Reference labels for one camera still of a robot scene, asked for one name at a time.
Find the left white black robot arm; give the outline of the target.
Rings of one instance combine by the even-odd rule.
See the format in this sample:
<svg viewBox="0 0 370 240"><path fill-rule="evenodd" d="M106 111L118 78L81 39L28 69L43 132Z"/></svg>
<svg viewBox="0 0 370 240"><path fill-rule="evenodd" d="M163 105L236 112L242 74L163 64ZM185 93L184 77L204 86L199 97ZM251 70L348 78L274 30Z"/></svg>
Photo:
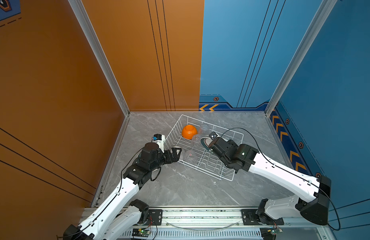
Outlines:
<svg viewBox="0 0 370 240"><path fill-rule="evenodd" d="M182 148L164 150L163 146L150 142L132 157L132 164L121 171L121 180L106 200L78 226L70 225L61 240L116 240L136 225L145 223L149 206L131 199L148 181L155 181L154 171L163 165L180 160Z"/></svg>

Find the clear glass cup back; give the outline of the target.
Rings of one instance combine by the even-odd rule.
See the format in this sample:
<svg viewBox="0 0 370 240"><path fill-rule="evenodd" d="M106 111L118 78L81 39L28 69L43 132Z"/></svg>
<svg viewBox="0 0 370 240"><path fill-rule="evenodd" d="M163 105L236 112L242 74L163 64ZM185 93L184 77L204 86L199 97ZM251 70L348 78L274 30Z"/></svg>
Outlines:
<svg viewBox="0 0 370 240"><path fill-rule="evenodd" d="M202 124L200 126L200 135L202 136L208 136L209 135L209 125L208 124Z"/></svg>

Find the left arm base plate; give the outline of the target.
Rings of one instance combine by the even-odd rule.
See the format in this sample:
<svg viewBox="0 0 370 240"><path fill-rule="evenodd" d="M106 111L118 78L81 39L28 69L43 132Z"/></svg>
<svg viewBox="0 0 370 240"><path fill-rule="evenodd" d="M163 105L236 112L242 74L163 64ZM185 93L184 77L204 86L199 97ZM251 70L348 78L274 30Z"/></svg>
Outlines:
<svg viewBox="0 0 370 240"><path fill-rule="evenodd" d="M137 225L147 226L150 223L153 223L153 225L161 226L162 220L163 220L162 209L149 209L142 213L141 218Z"/></svg>

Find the clear glass cup middle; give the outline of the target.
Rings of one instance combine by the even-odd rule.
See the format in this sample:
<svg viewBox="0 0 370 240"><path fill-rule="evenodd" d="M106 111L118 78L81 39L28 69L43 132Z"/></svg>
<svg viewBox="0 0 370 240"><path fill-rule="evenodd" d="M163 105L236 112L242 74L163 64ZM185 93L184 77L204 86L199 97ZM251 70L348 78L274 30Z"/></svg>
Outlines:
<svg viewBox="0 0 370 240"><path fill-rule="evenodd" d="M192 140L191 140L192 149L202 149L201 139L202 139L202 136L199 134L196 134L192 137Z"/></svg>

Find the left green circuit board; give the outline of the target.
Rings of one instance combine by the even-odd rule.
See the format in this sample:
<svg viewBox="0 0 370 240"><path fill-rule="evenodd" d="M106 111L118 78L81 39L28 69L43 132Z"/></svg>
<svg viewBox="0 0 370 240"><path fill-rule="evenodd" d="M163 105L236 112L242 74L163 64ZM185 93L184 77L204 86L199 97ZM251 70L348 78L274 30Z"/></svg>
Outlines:
<svg viewBox="0 0 370 240"><path fill-rule="evenodd" d="M132 240L147 240L152 231L147 229L133 229L131 234Z"/></svg>

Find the clear glass cup front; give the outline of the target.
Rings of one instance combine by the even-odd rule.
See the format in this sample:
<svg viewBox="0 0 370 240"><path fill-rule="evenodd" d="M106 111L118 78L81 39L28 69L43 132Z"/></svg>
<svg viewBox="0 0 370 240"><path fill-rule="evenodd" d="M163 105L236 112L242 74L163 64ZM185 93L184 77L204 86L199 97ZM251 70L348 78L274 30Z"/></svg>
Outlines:
<svg viewBox="0 0 370 240"><path fill-rule="evenodd" d="M188 150L185 152L185 162L191 165L197 164L197 154L193 150Z"/></svg>

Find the white wire dish rack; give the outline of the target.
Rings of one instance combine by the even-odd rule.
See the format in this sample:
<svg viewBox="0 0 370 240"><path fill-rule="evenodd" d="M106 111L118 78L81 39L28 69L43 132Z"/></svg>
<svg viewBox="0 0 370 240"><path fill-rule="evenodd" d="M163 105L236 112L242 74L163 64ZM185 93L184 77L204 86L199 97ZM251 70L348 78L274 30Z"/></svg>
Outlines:
<svg viewBox="0 0 370 240"><path fill-rule="evenodd" d="M187 125L196 127L198 131L204 129L204 132L198 133L196 137L188 140L182 135L182 131ZM234 140L238 145L243 143L244 134L242 133L233 130L228 131L226 128L218 125L181 115L166 136L164 148L180 147L182 148L182 153L179 163L218 180L232 181L235 176L235 170L227 168L216 155L205 148L207 144L203 144L201 141L201 138L208 137L213 132L222 135L225 140Z"/></svg>

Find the aluminium front rail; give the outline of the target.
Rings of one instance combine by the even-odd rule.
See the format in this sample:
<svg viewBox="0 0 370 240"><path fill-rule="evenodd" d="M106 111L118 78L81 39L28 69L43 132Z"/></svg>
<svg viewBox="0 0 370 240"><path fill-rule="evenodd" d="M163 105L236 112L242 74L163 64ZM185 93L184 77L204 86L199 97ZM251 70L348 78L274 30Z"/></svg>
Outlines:
<svg viewBox="0 0 370 240"><path fill-rule="evenodd" d="M261 228L281 228L277 240L334 240L329 227L318 226L304 218L284 218L284 225L245 226L242 209L253 207L150 207L162 209L162 225L133 225L116 240L132 240L133 229L151 230L147 240L263 240ZM85 209L82 221L95 210Z"/></svg>

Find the clear glass cup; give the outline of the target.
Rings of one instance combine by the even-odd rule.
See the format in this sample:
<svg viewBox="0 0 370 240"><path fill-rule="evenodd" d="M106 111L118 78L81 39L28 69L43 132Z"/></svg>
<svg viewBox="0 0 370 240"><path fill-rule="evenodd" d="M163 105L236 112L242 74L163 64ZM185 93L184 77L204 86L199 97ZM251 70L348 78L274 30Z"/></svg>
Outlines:
<svg viewBox="0 0 370 240"><path fill-rule="evenodd" d="M202 136L208 136L209 135L209 125L208 124L202 124L200 126L200 135Z"/></svg>
<svg viewBox="0 0 370 240"><path fill-rule="evenodd" d="M199 134L196 134L192 137L192 140L191 140L192 149L202 149L201 139L202 139L202 136Z"/></svg>
<svg viewBox="0 0 370 240"><path fill-rule="evenodd" d="M197 154L193 150L188 150L185 152L185 162L191 165L197 164Z"/></svg>

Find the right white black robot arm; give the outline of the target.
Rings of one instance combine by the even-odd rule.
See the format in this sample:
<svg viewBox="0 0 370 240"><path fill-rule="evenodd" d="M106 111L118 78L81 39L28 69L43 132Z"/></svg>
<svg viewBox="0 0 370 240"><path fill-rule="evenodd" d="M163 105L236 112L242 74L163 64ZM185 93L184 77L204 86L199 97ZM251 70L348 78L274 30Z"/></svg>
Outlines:
<svg viewBox="0 0 370 240"><path fill-rule="evenodd" d="M201 144L228 169L260 175L292 192L292 196L283 199L263 199L255 213L260 224L281 225L284 218L304 218L320 226L328 224L329 178L305 175L276 163L253 146L237 145L233 140L222 137L205 137L201 139Z"/></svg>

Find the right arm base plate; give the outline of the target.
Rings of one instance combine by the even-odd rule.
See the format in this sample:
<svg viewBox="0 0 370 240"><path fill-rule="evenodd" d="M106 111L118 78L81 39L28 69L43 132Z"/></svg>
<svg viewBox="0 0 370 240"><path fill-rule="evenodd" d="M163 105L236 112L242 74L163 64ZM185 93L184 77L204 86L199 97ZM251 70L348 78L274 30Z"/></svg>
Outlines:
<svg viewBox="0 0 370 240"><path fill-rule="evenodd" d="M242 218L243 224L245 226L256 226L256 225L282 226L284 225L283 218L274 220L265 213L258 215L257 210L255 209L242 209L240 212L241 212L241 218Z"/></svg>

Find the orange bowl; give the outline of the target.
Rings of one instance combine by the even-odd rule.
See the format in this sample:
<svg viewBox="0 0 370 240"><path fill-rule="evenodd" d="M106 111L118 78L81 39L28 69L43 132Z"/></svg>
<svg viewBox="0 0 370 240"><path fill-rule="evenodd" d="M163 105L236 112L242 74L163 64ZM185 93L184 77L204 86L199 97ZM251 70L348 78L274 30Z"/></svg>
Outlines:
<svg viewBox="0 0 370 240"><path fill-rule="evenodd" d="M182 137L187 140L192 140L192 138L197 134L197 128L193 125L186 125L182 130Z"/></svg>

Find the right circuit board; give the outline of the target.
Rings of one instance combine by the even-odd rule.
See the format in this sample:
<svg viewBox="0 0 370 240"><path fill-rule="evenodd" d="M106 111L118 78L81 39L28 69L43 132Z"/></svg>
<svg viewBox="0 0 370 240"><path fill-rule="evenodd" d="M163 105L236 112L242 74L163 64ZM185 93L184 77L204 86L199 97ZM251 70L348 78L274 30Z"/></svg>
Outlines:
<svg viewBox="0 0 370 240"><path fill-rule="evenodd" d="M283 233L281 228L261 228L261 236L264 240L276 240L277 235Z"/></svg>

